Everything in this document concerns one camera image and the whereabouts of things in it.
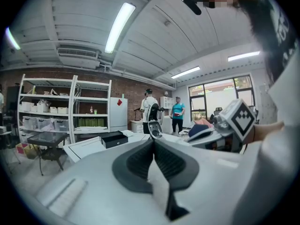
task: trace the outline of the air conditioner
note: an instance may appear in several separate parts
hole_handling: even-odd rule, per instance
[[[63,57],[74,57],[74,58],[83,58],[90,60],[97,60],[98,53],[91,50],[77,49],[77,48],[58,48],[57,53],[59,56]]]
[[[57,53],[63,65],[96,69],[99,67],[98,53],[90,50],[77,48],[58,48]]]

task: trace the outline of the window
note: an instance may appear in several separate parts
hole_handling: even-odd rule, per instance
[[[191,120],[209,118],[217,107],[225,109],[232,100],[241,98],[248,106],[255,106],[250,76],[199,84],[189,88]]]

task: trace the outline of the window pane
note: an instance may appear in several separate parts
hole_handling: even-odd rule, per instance
[[[234,79],[234,81],[235,81],[236,89],[252,87],[250,76],[237,77]]]
[[[206,118],[206,112],[192,112],[192,121]]]
[[[190,95],[190,97],[204,95],[203,86],[198,85],[198,86],[189,88],[189,95]]]
[[[192,110],[205,109],[205,102],[203,97],[192,98],[191,101]]]
[[[251,90],[238,92],[239,98],[243,99],[248,106],[254,106],[253,94]]]
[[[236,99],[233,79],[208,83],[204,87],[208,117],[214,114],[217,107],[225,109],[232,100]]]

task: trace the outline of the white ceiling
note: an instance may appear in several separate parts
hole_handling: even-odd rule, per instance
[[[124,2],[134,4],[136,10],[115,51],[104,53]],[[182,83],[191,76],[232,67],[228,56],[259,49],[243,13],[226,7],[201,7],[201,11],[195,15],[181,0],[28,0],[10,26],[21,50],[13,51],[4,42],[2,69],[61,63],[57,48],[77,46],[101,51],[101,59],[111,62],[114,69],[172,84],[172,75],[201,68],[176,79]]]

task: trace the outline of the floor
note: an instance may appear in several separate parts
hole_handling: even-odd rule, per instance
[[[34,197],[45,184],[47,184],[61,172],[60,167],[56,161],[41,160],[41,167],[44,174],[42,176],[39,169],[38,157],[32,160],[26,157],[22,157],[16,153],[21,161],[21,164],[19,164],[16,157],[13,155],[13,150],[14,149],[6,149],[4,151],[0,151],[2,152],[1,158],[5,156],[6,161],[8,162],[8,167],[4,165],[4,168],[6,169],[15,186],[24,189]],[[64,170],[71,166],[67,155],[61,156],[60,162]]]

